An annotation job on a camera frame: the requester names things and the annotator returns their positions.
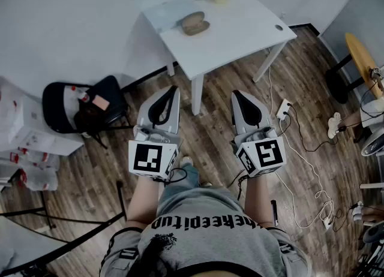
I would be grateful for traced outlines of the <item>small pink box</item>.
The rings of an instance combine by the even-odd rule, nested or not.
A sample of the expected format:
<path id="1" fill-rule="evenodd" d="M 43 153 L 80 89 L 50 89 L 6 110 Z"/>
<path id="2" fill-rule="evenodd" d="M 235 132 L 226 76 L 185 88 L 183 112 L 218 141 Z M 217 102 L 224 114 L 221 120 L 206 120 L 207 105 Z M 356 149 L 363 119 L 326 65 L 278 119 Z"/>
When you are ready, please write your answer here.
<path id="1" fill-rule="evenodd" d="M 98 108 L 102 109 L 103 111 L 105 111 L 110 104 L 110 102 L 108 100 L 104 99 L 103 97 L 101 97 L 99 95 L 96 95 L 94 97 L 94 99 L 92 100 L 92 103 L 95 106 L 97 106 Z"/>

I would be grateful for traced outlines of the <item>white power strip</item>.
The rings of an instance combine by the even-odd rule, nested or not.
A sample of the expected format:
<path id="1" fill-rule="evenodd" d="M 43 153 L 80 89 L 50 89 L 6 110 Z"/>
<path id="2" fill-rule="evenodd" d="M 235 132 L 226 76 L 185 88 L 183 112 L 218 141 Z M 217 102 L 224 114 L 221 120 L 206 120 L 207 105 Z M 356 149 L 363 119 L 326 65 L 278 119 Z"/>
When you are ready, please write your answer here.
<path id="1" fill-rule="evenodd" d="M 285 120 L 286 116 L 288 115 L 288 112 L 289 112 L 291 105 L 292 104 L 286 98 L 284 98 L 280 104 L 278 111 L 277 111 L 276 117 L 279 120 L 282 120 L 282 121 Z"/>

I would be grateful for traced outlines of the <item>clear bottle with red cap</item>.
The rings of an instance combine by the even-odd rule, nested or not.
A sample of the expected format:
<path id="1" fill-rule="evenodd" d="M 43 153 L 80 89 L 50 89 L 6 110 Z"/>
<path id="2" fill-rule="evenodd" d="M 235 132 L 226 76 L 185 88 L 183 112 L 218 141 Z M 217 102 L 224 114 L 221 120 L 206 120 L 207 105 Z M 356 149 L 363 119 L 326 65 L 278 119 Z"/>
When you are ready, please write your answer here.
<path id="1" fill-rule="evenodd" d="M 71 90 L 74 92 L 75 97 L 78 100 L 81 100 L 84 103 L 87 103 L 89 101 L 90 97 L 87 94 L 87 92 L 85 91 L 85 88 L 81 88 L 81 87 L 78 87 L 78 86 L 72 86 Z"/>

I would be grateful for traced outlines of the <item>person's right forearm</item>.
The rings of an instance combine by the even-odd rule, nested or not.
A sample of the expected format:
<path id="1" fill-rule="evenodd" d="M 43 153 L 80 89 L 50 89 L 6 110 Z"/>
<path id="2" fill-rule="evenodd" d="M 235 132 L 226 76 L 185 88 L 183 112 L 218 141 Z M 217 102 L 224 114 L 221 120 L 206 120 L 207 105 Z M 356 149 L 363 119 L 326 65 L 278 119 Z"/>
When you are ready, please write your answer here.
<path id="1" fill-rule="evenodd" d="M 274 216 L 266 175 L 247 180 L 244 212 L 263 228 L 274 226 Z"/>

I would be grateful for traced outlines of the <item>person's blue jeans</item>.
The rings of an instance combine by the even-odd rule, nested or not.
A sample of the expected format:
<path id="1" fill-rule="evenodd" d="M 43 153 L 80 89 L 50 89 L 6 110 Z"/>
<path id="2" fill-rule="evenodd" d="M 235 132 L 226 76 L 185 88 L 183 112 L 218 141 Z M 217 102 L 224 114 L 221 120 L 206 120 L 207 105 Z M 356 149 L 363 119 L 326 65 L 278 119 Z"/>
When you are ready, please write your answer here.
<path id="1" fill-rule="evenodd" d="M 172 171 L 170 183 L 166 183 L 159 202 L 162 203 L 176 194 L 199 187 L 199 171 L 191 161 L 181 162 L 180 167 Z"/>

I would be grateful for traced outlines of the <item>person's grey printed shirt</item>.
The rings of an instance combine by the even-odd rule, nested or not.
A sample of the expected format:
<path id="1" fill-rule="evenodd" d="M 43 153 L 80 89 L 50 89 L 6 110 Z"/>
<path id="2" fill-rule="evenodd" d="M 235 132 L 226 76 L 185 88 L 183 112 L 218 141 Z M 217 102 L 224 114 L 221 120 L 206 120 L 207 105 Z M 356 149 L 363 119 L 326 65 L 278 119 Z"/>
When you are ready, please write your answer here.
<path id="1" fill-rule="evenodd" d="M 307 256 L 282 230 L 262 227 L 223 189 L 194 188 L 160 202 L 146 228 L 110 240 L 100 277 L 310 277 Z"/>

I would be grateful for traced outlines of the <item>white table with black frame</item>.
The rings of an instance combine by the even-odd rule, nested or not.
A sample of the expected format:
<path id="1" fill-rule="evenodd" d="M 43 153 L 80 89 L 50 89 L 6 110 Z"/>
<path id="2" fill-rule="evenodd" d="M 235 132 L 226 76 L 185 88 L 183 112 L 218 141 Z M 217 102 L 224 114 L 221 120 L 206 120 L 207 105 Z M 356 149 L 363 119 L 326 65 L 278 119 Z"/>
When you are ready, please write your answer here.
<path id="1" fill-rule="evenodd" d="M 45 204 L 38 208 L 0 213 L 0 277 L 13 275 L 34 266 L 45 266 L 93 238 L 119 219 L 125 219 L 126 213 L 122 196 L 122 186 L 123 183 L 117 181 L 116 188 L 121 212 L 108 221 L 82 221 L 50 216 L 47 214 Z M 67 242 L 31 230 L 10 220 L 13 216 L 26 214 L 38 215 L 46 218 L 48 221 L 57 219 L 82 224 L 94 224 L 97 227 L 77 239 Z"/>

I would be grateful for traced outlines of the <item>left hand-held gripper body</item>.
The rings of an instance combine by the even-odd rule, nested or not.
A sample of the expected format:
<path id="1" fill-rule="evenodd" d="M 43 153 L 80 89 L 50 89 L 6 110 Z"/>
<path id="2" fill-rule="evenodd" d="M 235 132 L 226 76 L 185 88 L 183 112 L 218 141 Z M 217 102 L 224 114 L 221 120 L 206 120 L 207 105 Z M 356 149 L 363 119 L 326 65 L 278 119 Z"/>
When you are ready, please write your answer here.
<path id="1" fill-rule="evenodd" d="M 177 134 L 136 125 L 128 142 L 128 170 L 138 176 L 167 179 L 179 154 Z"/>

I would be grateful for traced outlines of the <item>round wooden table black base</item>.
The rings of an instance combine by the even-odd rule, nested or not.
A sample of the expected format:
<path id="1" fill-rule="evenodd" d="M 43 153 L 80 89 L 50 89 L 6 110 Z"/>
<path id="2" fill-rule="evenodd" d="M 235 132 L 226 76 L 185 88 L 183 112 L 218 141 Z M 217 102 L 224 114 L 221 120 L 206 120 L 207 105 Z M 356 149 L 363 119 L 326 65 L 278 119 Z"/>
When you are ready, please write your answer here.
<path id="1" fill-rule="evenodd" d="M 351 33 L 345 34 L 348 55 L 325 73 L 327 87 L 337 102 L 347 103 L 349 92 L 361 85 L 376 97 L 384 94 L 384 70 L 381 70 L 365 46 Z M 347 84 L 338 73 L 346 64 L 353 61 L 360 77 Z"/>

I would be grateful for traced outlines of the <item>white cardboard box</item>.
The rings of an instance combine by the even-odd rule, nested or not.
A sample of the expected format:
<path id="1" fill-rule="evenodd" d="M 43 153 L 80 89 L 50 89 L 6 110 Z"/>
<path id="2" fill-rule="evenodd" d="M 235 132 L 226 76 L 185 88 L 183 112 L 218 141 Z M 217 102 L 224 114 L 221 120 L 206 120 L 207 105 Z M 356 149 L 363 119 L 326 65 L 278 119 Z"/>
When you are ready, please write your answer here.
<path id="1" fill-rule="evenodd" d="M 84 142 L 77 134 L 59 134 L 43 118 L 42 103 L 0 76 L 0 152 L 17 148 L 69 156 Z"/>

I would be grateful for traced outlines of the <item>black folding chair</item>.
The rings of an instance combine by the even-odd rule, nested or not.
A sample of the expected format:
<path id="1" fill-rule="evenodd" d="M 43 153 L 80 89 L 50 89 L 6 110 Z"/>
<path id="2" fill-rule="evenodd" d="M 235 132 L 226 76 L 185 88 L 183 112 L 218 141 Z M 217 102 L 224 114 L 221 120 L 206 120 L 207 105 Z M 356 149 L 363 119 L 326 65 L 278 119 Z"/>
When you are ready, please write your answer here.
<path id="1" fill-rule="evenodd" d="M 52 130 L 61 134 L 81 134 L 92 137 L 103 148 L 106 148 L 107 146 L 103 144 L 100 137 L 102 131 L 126 130 L 133 127 L 130 123 L 114 127 L 113 124 L 116 122 L 114 121 L 95 134 L 89 135 L 78 132 L 74 123 L 74 115 L 79 111 L 79 105 L 83 101 L 75 97 L 74 92 L 71 90 L 72 86 L 85 88 L 90 97 L 88 103 L 92 103 L 96 95 L 108 100 L 110 104 L 106 109 L 107 111 L 119 110 L 122 113 L 122 116 L 116 121 L 122 118 L 128 119 L 128 104 L 115 76 L 107 76 L 94 85 L 53 82 L 46 86 L 42 98 L 44 120 Z"/>

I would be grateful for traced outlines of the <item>person's left forearm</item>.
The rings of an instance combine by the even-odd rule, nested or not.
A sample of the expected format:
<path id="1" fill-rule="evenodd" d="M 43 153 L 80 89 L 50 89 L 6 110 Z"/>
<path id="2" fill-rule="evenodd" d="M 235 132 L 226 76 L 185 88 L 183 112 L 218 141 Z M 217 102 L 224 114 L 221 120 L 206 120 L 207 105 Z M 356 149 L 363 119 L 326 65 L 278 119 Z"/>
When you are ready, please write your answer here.
<path id="1" fill-rule="evenodd" d="M 164 185 L 149 177 L 139 176 L 136 188 L 127 209 L 127 227 L 144 230 L 157 216 L 159 199 Z"/>

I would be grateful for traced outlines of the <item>frosted glass partition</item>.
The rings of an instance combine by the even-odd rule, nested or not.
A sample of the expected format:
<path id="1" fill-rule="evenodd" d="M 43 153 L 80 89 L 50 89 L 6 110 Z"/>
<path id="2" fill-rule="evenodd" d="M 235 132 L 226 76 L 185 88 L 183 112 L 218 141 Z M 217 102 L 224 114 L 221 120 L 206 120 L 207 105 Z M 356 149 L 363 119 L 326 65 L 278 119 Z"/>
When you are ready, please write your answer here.
<path id="1" fill-rule="evenodd" d="M 363 82 L 353 63 L 346 42 L 346 34 L 352 34 L 365 47 L 373 60 L 366 66 L 377 67 L 384 77 L 384 0 L 349 0 L 333 22 L 321 35 L 337 63 L 326 72 L 326 83 L 332 96 L 340 98 L 358 88 Z"/>

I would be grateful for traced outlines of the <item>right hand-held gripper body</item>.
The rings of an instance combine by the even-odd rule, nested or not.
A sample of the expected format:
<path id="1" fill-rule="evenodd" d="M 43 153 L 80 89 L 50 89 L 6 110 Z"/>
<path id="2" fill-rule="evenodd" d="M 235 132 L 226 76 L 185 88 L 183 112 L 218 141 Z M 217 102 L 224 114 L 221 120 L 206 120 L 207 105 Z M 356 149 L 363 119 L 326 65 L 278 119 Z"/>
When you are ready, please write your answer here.
<path id="1" fill-rule="evenodd" d="M 284 141 L 273 125 L 237 135 L 230 144 L 249 177 L 272 173 L 286 165 Z"/>

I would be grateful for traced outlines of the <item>tan glasses case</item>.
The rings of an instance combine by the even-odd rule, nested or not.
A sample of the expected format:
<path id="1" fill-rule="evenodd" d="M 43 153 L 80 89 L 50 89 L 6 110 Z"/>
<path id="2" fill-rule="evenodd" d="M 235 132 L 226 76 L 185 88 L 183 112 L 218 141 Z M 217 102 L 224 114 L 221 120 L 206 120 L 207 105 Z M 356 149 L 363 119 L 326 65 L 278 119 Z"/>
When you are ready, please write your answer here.
<path id="1" fill-rule="evenodd" d="M 206 31 L 210 23 L 205 20 L 204 12 L 198 11 L 185 16 L 181 21 L 181 27 L 184 34 L 193 36 Z"/>

